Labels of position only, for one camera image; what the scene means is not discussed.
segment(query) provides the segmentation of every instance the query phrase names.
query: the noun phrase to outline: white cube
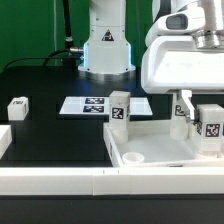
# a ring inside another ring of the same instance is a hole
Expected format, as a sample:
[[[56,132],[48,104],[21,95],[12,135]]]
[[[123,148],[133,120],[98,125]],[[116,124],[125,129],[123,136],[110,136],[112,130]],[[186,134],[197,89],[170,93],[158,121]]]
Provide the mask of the white cube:
[[[10,125],[0,125],[0,158],[12,142]]]
[[[177,94],[173,94],[170,137],[174,140],[185,140],[188,138],[188,131],[189,125],[186,122],[184,110],[177,100]]]
[[[28,98],[13,98],[8,105],[8,118],[10,121],[22,121],[29,112]]]
[[[198,152],[219,152],[222,148],[224,109],[216,104],[199,105],[200,122],[195,125],[192,140]]]
[[[109,127],[117,144],[128,141],[130,92],[113,91],[110,95]]]

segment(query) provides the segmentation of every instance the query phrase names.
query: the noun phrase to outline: small white block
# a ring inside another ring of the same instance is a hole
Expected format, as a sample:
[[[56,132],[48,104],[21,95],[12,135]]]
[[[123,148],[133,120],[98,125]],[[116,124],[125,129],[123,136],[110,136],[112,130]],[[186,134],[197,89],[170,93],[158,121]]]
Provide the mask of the small white block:
[[[224,122],[224,109],[217,104],[202,104],[198,105],[200,121],[204,122]]]
[[[113,91],[110,95],[109,126],[117,144],[128,141],[130,92]]]
[[[0,158],[12,142],[12,133],[10,125],[0,125]]]
[[[8,105],[8,118],[10,121],[22,121],[29,112],[28,98],[13,98]]]
[[[221,151],[222,139],[221,138],[204,138],[197,131],[197,127],[193,128],[191,140],[197,147],[198,152],[219,152]]]
[[[177,94],[173,94],[170,137],[174,140],[185,140],[188,138],[188,132],[189,125],[186,122],[185,113],[177,100]]]

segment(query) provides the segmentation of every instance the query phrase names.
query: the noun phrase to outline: black table surface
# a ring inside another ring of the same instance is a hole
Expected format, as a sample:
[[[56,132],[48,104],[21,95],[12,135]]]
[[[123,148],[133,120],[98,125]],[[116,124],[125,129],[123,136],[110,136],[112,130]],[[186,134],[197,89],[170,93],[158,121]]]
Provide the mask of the black table surface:
[[[148,95],[136,79],[100,83],[58,67],[14,67],[0,75],[0,124],[12,126],[13,142],[1,167],[111,167],[103,141],[108,116],[62,116],[66,96],[105,96],[113,90],[147,97],[152,117],[169,119],[170,95]],[[14,97],[29,98],[24,121],[8,121]],[[223,105],[223,96],[194,96],[192,102]],[[0,197],[0,223],[222,224],[223,195],[6,196]]]
[[[61,67],[11,68],[0,75],[0,86],[0,124],[10,124],[13,136],[0,166],[111,166],[103,140],[108,116],[60,115],[65,97],[108,97],[114,90],[146,96],[137,78],[102,83]],[[29,99],[29,114],[24,121],[9,122],[7,105],[21,96]]]

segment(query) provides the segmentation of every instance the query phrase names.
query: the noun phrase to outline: black cable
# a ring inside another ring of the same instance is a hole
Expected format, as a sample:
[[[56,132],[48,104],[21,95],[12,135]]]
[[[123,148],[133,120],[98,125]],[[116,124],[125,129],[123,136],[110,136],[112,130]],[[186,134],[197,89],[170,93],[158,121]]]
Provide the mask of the black cable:
[[[47,58],[46,58],[46,60],[44,61],[44,63],[42,64],[42,66],[44,67],[44,66],[46,66],[47,65],[47,63],[48,63],[48,61],[50,60],[49,58],[52,58],[52,57],[54,57],[55,55],[58,55],[58,54],[61,54],[61,53],[70,53],[70,49],[61,49],[61,50],[57,50],[57,51],[55,51],[55,52],[53,52],[53,53],[51,53]],[[80,59],[80,55],[81,55],[82,53],[76,53],[76,54],[72,54],[72,57],[74,58],[74,59]]]
[[[137,24],[138,24],[138,50],[139,50],[139,59],[141,60],[141,57],[144,52],[143,47],[143,39],[142,39],[142,30],[141,30],[141,19],[140,19],[140,3],[139,0],[136,0],[136,16],[137,16]]]
[[[46,59],[48,59],[48,60],[52,60],[52,59],[53,60],[58,60],[58,59],[62,60],[64,58],[65,57],[26,57],[26,58],[19,58],[19,59],[16,59],[16,60],[13,60],[13,61],[7,63],[5,65],[5,67],[3,68],[3,72],[5,72],[11,64],[16,63],[18,61],[25,61],[25,60],[44,60],[44,59],[45,60]]]
[[[61,54],[61,53],[66,53],[66,52],[69,53],[70,50],[69,50],[69,49],[61,49],[61,50],[57,50],[57,51],[51,53],[51,54],[48,55],[48,57],[45,59],[45,61],[44,61],[44,63],[42,64],[42,66],[44,67],[44,66],[47,65],[48,61],[50,60],[49,58],[52,58],[52,57],[54,57],[55,55],[58,55],[58,54]]]
[[[63,0],[64,20],[65,20],[65,48],[74,46],[70,22],[69,0]]]

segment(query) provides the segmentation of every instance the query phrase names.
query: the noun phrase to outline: green background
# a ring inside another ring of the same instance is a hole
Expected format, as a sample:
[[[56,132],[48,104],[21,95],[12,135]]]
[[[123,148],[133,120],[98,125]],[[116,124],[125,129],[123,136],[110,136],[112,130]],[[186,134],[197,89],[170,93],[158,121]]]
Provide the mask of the green background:
[[[141,65],[146,49],[144,39],[152,24],[151,2],[126,0],[126,38],[132,45],[132,63],[136,66]],[[70,0],[69,3],[74,45],[83,46],[89,37],[89,1]],[[62,0],[56,0],[56,6],[57,49],[63,49]],[[0,71],[6,63],[18,58],[46,57],[55,50],[54,0],[2,0],[0,27]],[[13,65],[41,65],[42,62],[32,60]]]

